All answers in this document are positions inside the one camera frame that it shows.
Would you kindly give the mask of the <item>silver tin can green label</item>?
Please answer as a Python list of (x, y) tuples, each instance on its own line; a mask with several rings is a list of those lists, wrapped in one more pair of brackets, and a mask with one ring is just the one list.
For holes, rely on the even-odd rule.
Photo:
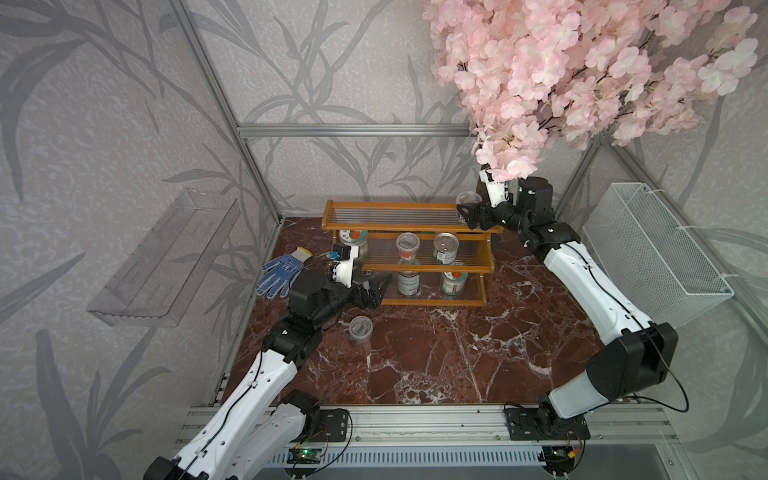
[(433, 239), (433, 258), (441, 265), (456, 261), (460, 241), (453, 233), (439, 233)]

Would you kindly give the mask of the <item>clear seed jar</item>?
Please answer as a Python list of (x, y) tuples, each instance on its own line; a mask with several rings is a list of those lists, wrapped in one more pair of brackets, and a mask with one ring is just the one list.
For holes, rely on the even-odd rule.
[(455, 204), (457, 209), (458, 221), (466, 223), (465, 213), (474, 205), (482, 202), (482, 197), (475, 191), (464, 191), (457, 195)]
[(363, 315), (354, 317), (348, 326), (348, 333), (352, 340), (358, 343), (365, 343), (370, 340), (374, 330), (373, 321)]

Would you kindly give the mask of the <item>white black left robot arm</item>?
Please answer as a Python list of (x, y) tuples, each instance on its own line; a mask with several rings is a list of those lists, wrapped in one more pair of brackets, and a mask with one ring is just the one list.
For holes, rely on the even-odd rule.
[(391, 275), (356, 270), (349, 283), (304, 270), (287, 309), (266, 335), (248, 373), (205, 427), (178, 454), (156, 458), (147, 479), (252, 479), (280, 449), (308, 434), (317, 401), (293, 393), (267, 411), (320, 345), (324, 325), (347, 307), (376, 309)]

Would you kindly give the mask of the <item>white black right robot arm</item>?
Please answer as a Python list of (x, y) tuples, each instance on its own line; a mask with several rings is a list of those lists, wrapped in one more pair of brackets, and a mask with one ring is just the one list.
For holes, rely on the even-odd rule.
[(553, 188), (546, 179), (523, 179), (516, 193), (487, 170), (480, 172), (479, 182), (485, 189), (480, 202), (457, 206), (468, 227), (502, 227), (516, 233), (568, 289), (603, 344), (582, 373), (544, 395), (536, 409), (541, 429), (560, 426), (627, 395), (641, 395), (675, 375), (671, 363), (677, 331), (637, 308), (601, 270), (576, 231), (556, 219)]

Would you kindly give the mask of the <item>orange wooden three-tier shelf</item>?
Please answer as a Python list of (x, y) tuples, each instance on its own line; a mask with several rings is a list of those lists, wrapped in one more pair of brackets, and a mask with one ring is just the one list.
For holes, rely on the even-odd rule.
[(367, 242), (367, 270), (390, 273), (386, 305), (482, 307), (494, 273), (491, 248), (502, 229), (471, 229), (449, 203), (330, 200), (322, 227), (333, 240)]

